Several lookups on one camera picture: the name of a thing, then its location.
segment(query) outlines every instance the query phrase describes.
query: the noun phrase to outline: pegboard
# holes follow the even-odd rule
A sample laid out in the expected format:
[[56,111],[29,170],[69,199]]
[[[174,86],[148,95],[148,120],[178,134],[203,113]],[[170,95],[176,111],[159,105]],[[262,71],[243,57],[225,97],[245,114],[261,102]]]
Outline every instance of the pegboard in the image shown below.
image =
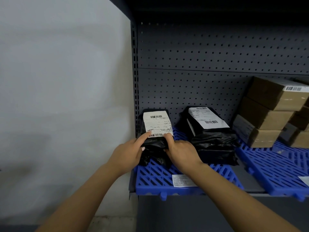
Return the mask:
[[168,109],[172,125],[188,105],[212,107],[230,124],[253,76],[309,74],[309,28],[140,22],[135,40],[136,114]]

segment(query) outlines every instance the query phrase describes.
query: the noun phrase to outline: black plastic bag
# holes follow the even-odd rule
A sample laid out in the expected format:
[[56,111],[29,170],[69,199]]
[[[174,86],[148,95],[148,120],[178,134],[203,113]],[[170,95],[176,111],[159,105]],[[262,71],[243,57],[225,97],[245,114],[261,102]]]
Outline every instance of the black plastic bag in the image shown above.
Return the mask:
[[[139,119],[141,119],[141,133],[138,135],[142,135],[146,132],[145,124],[143,121],[144,112],[153,112],[153,111],[166,111],[169,116],[168,110],[166,109],[144,109],[142,114],[140,114]],[[150,162],[150,159],[155,160],[158,164],[169,169],[172,166],[172,162],[168,155],[165,153],[164,149],[168,149],[168,143],[164,137],[152,137],[147,138],[142,145],[145,147],[145,150],[141,154],[141,160],[139,165],[147,166]]]
[[[187,135],[203,163],[238,165],[235,148],[239,146],[239,143],[235,131],[231,128],[204,129],[189,114],[189,108],[187,107],[180,113],[181,119],[176,127]],[[209,109],[221,119],[214,109],[210,107]],[[187,119],[191,123],[195,136]]]

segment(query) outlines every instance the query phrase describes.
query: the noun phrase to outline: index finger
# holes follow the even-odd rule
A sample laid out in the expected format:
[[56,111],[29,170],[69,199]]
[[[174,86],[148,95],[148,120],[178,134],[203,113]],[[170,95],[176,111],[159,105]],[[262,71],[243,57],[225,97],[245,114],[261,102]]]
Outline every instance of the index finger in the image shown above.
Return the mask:
[[171,133],[164,134],[166,141],[168,142],[168,148],[171,148],[174,144],[174,138]]
[[148,131],[144,134],[142,134],[136,141],[135,141],[135,145],[138,146],[138,148],[141,147],[141,145],[144,143],[144,141],[149,137],[149,135],[151,134],[151,131]]

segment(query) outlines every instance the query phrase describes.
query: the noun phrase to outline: white wall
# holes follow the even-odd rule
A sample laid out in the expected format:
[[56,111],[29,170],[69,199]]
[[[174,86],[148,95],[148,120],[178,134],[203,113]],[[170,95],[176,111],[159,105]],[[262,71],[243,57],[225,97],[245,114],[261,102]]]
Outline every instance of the white wall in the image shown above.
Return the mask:
[[[132,83],[109,0],[0,0],[0,222],[42,221],[134,137]],[[97,215],[132,214],[128,183]]]

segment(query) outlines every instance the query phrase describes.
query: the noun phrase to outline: person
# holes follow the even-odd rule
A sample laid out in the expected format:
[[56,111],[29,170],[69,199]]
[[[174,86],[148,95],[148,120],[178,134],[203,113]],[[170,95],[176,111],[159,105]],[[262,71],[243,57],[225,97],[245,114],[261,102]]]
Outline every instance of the person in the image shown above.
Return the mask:
[[[111,185],[139,163],[144,150],[141,146],[150,134],[144,133],[138,139],[119,145],[108,162],[65,200],[36,231],[86,231]],[[168,143],[166,153],[173,164],[212,199],[234,231],[299,231],[204,164],[191,143],[174,141],[170,133],[164,137]]]

